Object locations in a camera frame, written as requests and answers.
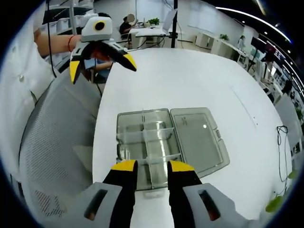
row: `leaf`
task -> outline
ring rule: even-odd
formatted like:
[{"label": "leaf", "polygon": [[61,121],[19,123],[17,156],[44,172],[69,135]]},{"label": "leaf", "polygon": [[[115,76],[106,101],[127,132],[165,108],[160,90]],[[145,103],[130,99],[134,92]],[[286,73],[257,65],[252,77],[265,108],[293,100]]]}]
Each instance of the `leaf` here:
[{"label": "leaf", "polygon": [[289,179],[294,179],[294,178],[297,177],[297,175],[298,175],[297,170],[293,170],[293,171],[288,175],[288,178],[289,178]]},{"label": "leaf", "polygon": [[265,210],[266,212],[275,212],[277,211],[280,206],[282,205],[283,197],[277,196],[273,200],[269,202],[269,204],[266,206]]}]

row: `open box lid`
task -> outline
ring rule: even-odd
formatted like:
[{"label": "open box lid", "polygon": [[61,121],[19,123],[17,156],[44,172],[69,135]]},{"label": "open box lid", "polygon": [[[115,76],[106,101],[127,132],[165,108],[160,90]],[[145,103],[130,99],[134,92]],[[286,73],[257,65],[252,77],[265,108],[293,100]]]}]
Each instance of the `open box lid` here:
[{"label": "open box lid", "polygon": [[185,163],[199,178],[230,163],[218,126],[208,108],[171,109],[171,117]]}]

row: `button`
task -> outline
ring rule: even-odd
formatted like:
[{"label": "button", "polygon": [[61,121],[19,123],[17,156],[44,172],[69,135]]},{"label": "button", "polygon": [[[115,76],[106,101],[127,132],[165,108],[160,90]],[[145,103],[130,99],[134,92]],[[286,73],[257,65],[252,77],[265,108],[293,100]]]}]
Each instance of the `button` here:
[{"label": "button", "polygon": [[19,76],[19,81],[20,81],[20,82],[23,82],[23,81],[24,81],[24,76],[23,76],[23,75],[20,75],[20,76]]}]

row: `window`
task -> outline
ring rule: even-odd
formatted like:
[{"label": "window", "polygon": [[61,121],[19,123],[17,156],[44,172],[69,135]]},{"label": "window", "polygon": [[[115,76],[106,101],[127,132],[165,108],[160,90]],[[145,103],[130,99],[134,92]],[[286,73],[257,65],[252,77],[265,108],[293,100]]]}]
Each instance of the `window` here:
[{"label": "window", "polygon": [[[173,0],[167,0],[173,6]],[[165,0],[136,0],[136,18],[139,21],[148,21],[159,18],[164,22],[171,9],[165,4]]]}]

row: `white shirt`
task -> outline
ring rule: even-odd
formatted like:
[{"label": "white shirt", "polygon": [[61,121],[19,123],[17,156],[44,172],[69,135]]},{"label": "white shirt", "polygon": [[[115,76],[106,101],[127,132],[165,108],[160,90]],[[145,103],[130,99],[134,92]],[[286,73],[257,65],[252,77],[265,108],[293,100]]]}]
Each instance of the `white shirt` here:
[{"label": "white shirt", "polygon": [[0,70],[0,155],[6,171],[18,181],[20,143],[35,107],[31,92],[39,99],[55,78],[34,42],[45,6],[44,2],[14,38]]},{"label": "white shirt", "polygon": [[245,41],[244,41],[243,39],[239,39],[239,40],[238,40],[238,43],[237,43],[238,49],[241,49],[241,50],[244,49],[244,47],[245,47],[245,43],[244,43],[244,42],[245,42]]}]

